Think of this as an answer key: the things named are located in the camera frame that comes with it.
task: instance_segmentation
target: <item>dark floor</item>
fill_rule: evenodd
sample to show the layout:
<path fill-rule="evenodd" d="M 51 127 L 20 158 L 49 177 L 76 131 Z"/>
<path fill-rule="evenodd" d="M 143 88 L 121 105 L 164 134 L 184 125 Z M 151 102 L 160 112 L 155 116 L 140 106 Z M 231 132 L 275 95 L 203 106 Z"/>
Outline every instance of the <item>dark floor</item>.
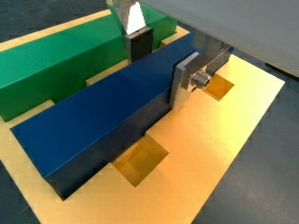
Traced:
<path fill-rule="evenodd" d="M 0 223 L 40 223 L 0 161 Z"/>
<path fill-rule="evenodd" d="M 0 42 L 105 8 L 103 0 L 0 0 Z M 299 81 L 234 53 L 286 84 L 193 223 L 298 224 Z"/>

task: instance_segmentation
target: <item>yellow table surface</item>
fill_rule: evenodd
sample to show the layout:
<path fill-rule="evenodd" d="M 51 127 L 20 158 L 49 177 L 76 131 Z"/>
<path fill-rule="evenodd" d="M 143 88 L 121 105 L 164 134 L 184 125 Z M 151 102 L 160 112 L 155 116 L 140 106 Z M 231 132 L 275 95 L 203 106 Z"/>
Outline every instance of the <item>yellow table surface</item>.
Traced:
<path fill-rule="evenodd" d="M 108 13 L 104 11 L 4 42 L 0 51 Z M 163 45 L 185 33 L 177 27 L 177 34 Z M 87 80 L 87 85 L 125 65 L 125 61 L 119 63 Z M 168 113 L 144 138 L 65 201 L 43 180 L 9 130 L 51 107 L 52 101 L 11 122 L 0 118 L 0 159 L 41 224 L 192 222 L 284 84 L 235 56 L 218 71 L 215 81 L 223 79 L 234 87 L 222 99 L 212 97 L 208 90 L 196 90 L 184 107 Z M 220 91 L 218 87 L 226 83 L 216 84 L 215 91 Z M 132 186 L 123 174 L 140 184 Z"/>

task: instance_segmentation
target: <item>blue rectangular box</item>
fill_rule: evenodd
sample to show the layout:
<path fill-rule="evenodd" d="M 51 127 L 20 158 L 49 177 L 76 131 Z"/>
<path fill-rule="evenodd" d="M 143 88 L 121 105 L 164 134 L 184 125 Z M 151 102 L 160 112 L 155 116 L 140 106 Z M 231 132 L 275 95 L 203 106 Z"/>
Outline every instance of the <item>blue rectangular box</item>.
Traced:
<path fill-rule="evenodd" d="M 173 64 L 192 51 L 189 34 L 12 128 L 64 199 L 171 110 Z"/>

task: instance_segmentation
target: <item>green block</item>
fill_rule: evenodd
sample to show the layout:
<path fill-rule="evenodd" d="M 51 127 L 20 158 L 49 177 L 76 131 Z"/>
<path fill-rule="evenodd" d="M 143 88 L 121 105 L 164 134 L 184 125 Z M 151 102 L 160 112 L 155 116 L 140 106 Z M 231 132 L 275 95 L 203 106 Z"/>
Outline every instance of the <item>green block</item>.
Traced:
<path fill-rule="evenodd" d="M 175 34 L 176 21 L 143 6 L 153 49 Z M 0 52 L 0 116 L 5 121 L 85 87 L 85 80 L 127 58 L 113 16 Z"/>

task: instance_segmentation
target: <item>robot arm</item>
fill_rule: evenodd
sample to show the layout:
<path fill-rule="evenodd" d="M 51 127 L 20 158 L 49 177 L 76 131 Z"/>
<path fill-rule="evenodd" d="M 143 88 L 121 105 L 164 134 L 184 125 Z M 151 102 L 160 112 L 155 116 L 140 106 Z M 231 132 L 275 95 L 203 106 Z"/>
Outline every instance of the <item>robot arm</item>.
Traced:
<path fill-rule="evenodd" d="M 139 2 L 299 77 L 298 1 Z"/>
<path fill-rule="evenodd" d="M 128 61 L 133 62 L 152 51 L 152 40 L 145 35 L 151 29 L 145 26 L 139 2 L 136 0 L 107 0 L 107 5 L 123 32 Z M 137 45 L 135 45 L 132 36 L 137 39 Z M 172 71 L 169 104 L 173 109 L 181 107 L 195 88 L 208 86 L 212 75 L 230 59 L 230 45 L 200 31 L 195 32 L 193 47 L 199 52 L 189 52 Z"/>

